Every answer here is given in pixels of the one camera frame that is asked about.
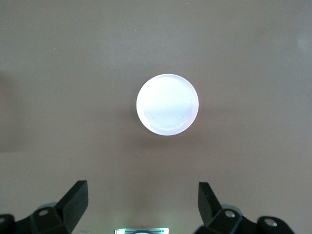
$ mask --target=gray surface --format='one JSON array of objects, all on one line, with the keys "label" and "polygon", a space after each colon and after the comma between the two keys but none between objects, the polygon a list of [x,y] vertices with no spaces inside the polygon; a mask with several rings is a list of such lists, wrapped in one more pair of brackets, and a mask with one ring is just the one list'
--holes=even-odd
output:
[{"label": "gray surface", "polygon": [[[75,229],[201,224],[197,183],[252,221],[311,234],[312,3],[0,1],[0,212],[17,219],[88,180]],[[197,90],[194,124],[136,114],[153,76]]]}]

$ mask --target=round white object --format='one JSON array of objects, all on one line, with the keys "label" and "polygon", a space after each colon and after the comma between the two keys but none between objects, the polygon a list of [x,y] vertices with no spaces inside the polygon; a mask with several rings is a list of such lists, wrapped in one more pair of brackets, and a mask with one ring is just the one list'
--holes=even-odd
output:
[{"label": "round white object", "polygon": [[183,77],[163,74],[141,88],[136,111],[143,125],[153,133],[170,136],[183,132],[195,120],[198,96]]}]

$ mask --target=silver bolt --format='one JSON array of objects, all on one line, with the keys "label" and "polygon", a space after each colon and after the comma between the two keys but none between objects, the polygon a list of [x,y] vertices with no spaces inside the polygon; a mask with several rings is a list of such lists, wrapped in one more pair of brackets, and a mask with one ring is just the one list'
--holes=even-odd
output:
[{"label": "silver bolt", "polygon": [[229,218],[235,218],[235,214],[233,211],[226,211],[225,215]]},{"label": "silver bolt", "polygon": [[277,227],[277,223],[271,218],[266,218],[264,221],[271,227]]},{"label": "silver bolt", "polygon": [[49,211],[48,210],[42,210],[42,211],[40,211],[39,212],[39,216],[44,216],[44,215],[46,215],[47,213],[49,213]]}]

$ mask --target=black bracket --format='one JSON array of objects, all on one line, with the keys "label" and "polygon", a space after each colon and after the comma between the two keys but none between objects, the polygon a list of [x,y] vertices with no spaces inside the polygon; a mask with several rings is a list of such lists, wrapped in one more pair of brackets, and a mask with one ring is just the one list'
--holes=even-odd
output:
[{"label": "black bracket", "polygon": [[40,208],[18,222],[11,214],[0,214],[0,234],[70,234],[87,207],[87,181],[77,181],[54,207]]},{"label": "black bracket", "polygon": [[294,234],[279,218],[263,216],[253,223],[235,210],[223,209],[206,182],[199,183],[198,209],[204,226],[195,234]]}]

